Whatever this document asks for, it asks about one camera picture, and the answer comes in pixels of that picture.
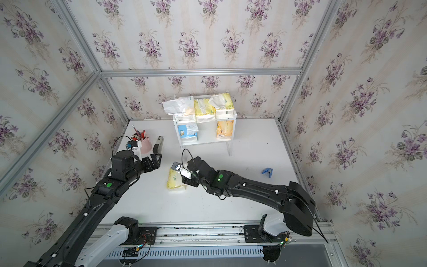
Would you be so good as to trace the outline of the pale yellow tissue pack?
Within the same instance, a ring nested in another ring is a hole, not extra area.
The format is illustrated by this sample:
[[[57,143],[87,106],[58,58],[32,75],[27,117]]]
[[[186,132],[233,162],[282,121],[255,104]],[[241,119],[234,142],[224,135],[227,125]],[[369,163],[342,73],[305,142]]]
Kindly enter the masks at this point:
[[[168,191],[184,191],[186,185],[182,182],[181,174],[173,169],[169,170],[168,180],[166,183]]]

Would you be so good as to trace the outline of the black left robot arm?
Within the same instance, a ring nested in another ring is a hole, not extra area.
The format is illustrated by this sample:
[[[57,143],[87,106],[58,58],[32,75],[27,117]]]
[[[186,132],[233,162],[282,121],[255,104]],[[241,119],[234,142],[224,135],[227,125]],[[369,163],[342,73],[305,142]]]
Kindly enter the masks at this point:
[[[134,185],[142,174],[161,166],[161,153],[139,158],[131,150],[112,156],[112,166],[95,185],[89,199],[75,220],[38,261],[28,261],[27,267],[96,267],[110,252],[125,242],[140,238],[139,222],[121,217],[95,243],[84,248],[100,222]]]

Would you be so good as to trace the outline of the blue tissue pack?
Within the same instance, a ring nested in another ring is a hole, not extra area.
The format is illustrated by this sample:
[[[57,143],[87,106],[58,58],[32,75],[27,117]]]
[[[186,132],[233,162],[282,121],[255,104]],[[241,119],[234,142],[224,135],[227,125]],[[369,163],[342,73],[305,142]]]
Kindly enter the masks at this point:
[[[199,128],[197,123],[188,123],[177,127],[182,142],[193,142],[198,140]]]

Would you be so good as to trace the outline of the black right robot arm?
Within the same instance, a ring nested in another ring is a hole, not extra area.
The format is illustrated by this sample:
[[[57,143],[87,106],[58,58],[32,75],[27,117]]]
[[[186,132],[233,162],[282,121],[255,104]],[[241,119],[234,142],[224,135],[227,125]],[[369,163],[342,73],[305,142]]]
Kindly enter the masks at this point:
[[[202,185],[218,198],[244,198],[269,206],[282,214],[282,223],[296,234],[310,237],[316,203],[298,183],[271,185],[243,178],[227,170],[215,170],[200,157],[187,162],[178,172],[184,184]]]

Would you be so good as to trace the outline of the orange tissue pack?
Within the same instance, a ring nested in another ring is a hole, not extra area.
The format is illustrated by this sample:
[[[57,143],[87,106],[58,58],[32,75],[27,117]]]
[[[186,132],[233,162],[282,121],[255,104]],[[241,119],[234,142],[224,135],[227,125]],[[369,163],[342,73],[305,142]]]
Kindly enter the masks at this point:
[[[232,139],[234,120],[218,121],[216,128],[216,137],[218,139]]]

